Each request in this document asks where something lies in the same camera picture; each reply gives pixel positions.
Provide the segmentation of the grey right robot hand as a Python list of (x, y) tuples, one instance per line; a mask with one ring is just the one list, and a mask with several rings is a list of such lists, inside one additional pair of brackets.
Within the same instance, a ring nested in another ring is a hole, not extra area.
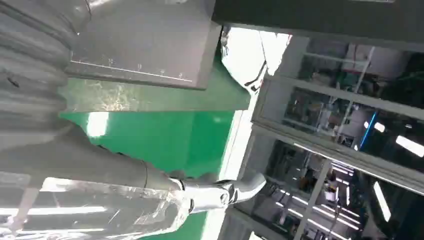
[(0, 169), (28, 175), (48, 189), (70, 190), (96, 183), (181, 194), (189, 212), (198, 213), (247, 201), (265, 185), (256, 173), (241, 180), (205, 180), (170, 176), (145, 161), (90, 143), (75, 124), (58, 128), (3, 126), (0, 129)]

